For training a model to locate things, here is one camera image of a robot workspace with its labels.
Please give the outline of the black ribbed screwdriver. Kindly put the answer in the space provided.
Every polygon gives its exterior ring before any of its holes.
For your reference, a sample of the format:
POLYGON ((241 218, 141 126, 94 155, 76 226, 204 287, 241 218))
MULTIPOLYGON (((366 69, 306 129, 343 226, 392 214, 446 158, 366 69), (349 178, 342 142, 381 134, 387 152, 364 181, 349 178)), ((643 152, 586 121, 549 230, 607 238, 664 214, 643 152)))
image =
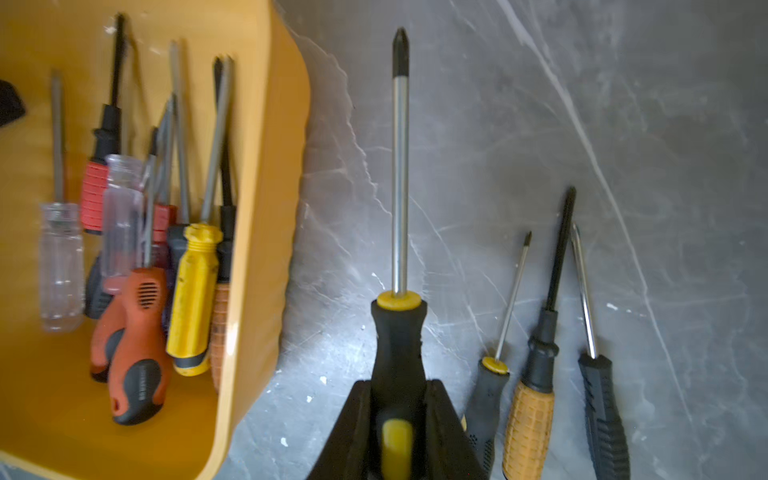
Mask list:
POLYGON ((580 289, 587 350, 578 364, 584 383, 587 441, 596 478, 631 478, 630 455, 625 429, 615 396, 613 362, 598 350, 595 322, 588 286, 586 262, 578 226, 571 227, 571 243, 580 289))

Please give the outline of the yellow storage box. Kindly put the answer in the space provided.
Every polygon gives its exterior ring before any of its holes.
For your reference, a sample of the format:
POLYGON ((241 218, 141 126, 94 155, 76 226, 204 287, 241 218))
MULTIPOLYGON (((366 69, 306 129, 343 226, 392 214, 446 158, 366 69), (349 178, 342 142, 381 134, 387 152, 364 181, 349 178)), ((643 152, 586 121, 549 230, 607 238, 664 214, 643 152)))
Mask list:
POLYGON ((2 461, 55 479, 214 477, 278 358, 310 110, 299 49, 268 1, 5 1, 1 77, 26 109, 1 130, 2 461), (67 192, 77 199, 109 98, 117 14, 134 42, 138 155, 171 92, 169 45, 181 46, 193 208, 215 123, 213 61, 234 61, 238 217, 222 385, 173 375, 162 410, 137 426, 112 420, 107 387, 90 376, 92 323, 47 333, 38 303, 40 207, 53 195, 50 75, 63 78, 67 192))

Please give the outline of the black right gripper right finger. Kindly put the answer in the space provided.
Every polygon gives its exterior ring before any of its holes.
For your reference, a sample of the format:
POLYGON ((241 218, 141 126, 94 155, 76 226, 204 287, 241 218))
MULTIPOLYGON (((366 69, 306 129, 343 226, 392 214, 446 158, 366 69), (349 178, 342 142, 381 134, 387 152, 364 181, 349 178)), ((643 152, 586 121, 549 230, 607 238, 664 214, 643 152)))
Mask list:
POLYGON ((428 380, 423 397, 424 479, 485 479, 447 391, 428 380))

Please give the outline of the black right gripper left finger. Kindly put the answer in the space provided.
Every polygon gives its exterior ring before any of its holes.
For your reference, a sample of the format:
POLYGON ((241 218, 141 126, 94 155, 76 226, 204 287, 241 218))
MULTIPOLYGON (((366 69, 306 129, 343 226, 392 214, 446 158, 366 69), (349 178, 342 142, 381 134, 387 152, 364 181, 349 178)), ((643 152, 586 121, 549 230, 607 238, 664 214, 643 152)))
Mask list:
POLYGON ((372 382, 356 381, 307 479, 376 479, 372 382))

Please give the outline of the black yellow-collar screwdriver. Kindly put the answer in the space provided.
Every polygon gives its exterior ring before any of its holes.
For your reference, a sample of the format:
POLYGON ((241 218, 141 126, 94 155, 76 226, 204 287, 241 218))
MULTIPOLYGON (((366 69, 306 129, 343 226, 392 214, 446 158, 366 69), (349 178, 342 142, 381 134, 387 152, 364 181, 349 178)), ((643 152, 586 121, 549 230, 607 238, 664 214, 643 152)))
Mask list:
POLYGON ((371 304, 377 332, 372 372, 373 424, 384 479, 411 479, 421 436, 425 373, 421 329, 426 305, 408 289, 410 45, 405 28, 392 43, 392 288, 371 304))

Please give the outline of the orange grip black screwdriver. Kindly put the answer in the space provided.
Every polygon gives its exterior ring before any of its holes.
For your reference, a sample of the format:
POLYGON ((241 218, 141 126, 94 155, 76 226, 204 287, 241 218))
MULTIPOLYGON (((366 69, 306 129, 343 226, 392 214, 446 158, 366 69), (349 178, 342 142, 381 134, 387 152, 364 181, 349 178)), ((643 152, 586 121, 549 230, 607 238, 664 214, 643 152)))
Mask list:
POLYGON ((547 298, 527 346, 528 356, 514 391, 505 433, 502 471, 507 479, 539 479, 545 465, 554 416, 556 303, 577 190, 566 193, 547 298))

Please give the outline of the black yellow stubby screwdriver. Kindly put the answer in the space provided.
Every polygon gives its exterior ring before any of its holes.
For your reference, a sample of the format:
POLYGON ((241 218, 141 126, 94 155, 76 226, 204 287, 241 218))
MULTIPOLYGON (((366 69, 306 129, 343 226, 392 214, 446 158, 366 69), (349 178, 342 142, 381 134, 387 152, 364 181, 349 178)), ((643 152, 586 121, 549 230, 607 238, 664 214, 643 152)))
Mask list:
POLYGON ((506 336, 512 320, 515 302, 521 285, 525 263, 532 240, 529 231, 524 239, 495 355, 483 357, 478 364, 474 389, 462 417, 462 426, 474 456, 483 470, 483 479, 489 479, 495 460, 495 436, 500 420, 501 397, 510 379, 509 367, 502 359, 506 336))

